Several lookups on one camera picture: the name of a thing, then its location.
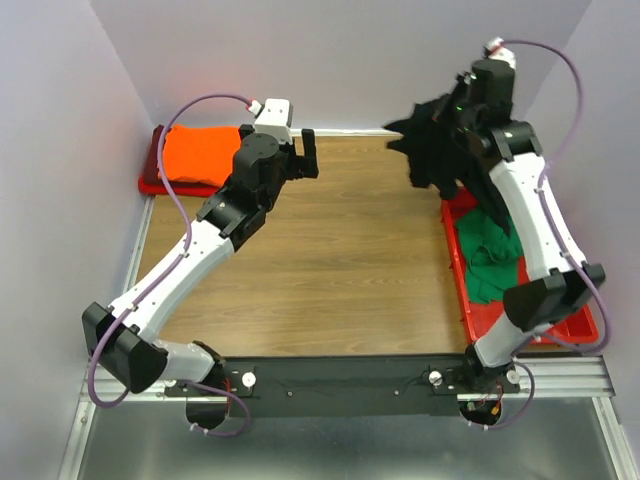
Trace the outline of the green t shirt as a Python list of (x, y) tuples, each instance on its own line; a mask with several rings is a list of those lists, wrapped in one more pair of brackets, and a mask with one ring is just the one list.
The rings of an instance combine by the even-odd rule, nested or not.
[(501, 302), (504, 292), (518, 284), (523, 248), (512, 220), (507, 220), (509, 231), (505, 232), (475, 207), (455, 222), (471, 303)]

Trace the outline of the maroon folded t shirt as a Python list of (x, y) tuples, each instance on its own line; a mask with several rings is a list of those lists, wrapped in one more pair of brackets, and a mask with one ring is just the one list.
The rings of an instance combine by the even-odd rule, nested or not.
[(163, 125), (158, 125), (155, 127), (152, 133), (147, 159), (145, 160), (141, 174), (141, 178), (143, 179), (143, 182), (145, 184), (159, 185), (161, 183), (157, 165), (157, 149), (163, 129)]

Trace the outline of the orange folded t shirt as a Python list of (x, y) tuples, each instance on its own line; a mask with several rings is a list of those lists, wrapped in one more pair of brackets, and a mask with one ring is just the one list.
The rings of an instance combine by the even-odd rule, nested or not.
[(221, 186), (232, 172), (233, 156), (240, 144), (237, 127), (176, 125), (165, 137), (166, 177), (171, 182)]

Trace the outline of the aluminium frame rail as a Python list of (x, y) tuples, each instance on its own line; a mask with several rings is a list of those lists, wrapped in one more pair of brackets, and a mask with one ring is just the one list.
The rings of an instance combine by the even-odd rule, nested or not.
[[(534, 397), (538, 398), (591, 398), (613, 397), (615, 390), (609, 377), (604, 360), (600, 357), (529, 357), (519, 358), (518, 364), (512, 368), (517, 372), (508, 374), (502, 380), (504, 391), (508, 386), (518, 386), (519, 392), (507, 396), (524, 398), (531, 391), (531, 378), (535, 384)], [(87, 373), (81, 397), (91, 399), (90, 385), (93, 391), (104, 402), (117, 400), (124, 386), (104, 368), (97, 367), (93, 383), (89, 382)], [(170, 387), (178, 385), (176, 380), (160, 380), (153, 383), (142, 393), (129, 393), (123, 401), (148, 401), (168, 398), (165, 393)]]

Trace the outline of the black t shirt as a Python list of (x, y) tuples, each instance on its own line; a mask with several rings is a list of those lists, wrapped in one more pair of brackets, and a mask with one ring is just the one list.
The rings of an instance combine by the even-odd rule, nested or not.
[(453, 144), (434, 141), (434, 107), (439, 97), (416, 103), (409, 117), (385, 124), (384, 130), (400, 136), (389, 141), (386, 148), (406, 156), (413, 187), (435, 186), (443, 200), (451, 200), (458, 193), (458, 185), (463, 184), (492, 220), (508, 232), (508, 209), (488, 173), (472, 154), (469, 133)]

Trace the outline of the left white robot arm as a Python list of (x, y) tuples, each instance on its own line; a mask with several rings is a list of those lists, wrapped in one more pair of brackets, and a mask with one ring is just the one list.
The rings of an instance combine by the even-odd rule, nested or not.
[(201, 395), (220, 387), (220, 359), (213, 350), (162, 341), (160, 332), (191, 291), (265, 224), (286, 182), (319, 174), (313, 130), (301, 133), (303, 154), (254, 127), (242, 132), (231, 175), (178, 243), (120, 297), (107, 306), (92, 303), (82, 313), (92, 366), (102, 366), (128, 393), (159, 380), (187, 380)]

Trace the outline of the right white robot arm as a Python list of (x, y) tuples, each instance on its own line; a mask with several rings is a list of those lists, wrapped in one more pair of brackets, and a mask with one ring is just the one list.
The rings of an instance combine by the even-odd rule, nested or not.
[(547, 180), (533, 127), (511, 118), (515, 68), (492, 58), (458, 76), (435, 121), (479, 167), (513, 221), (528, 282), (508, 289), (503, 312), (465, 351), (460, 379), (480, 392), (509, 370), (513, 354), (579, 311), (605, 280), (573, 240)]

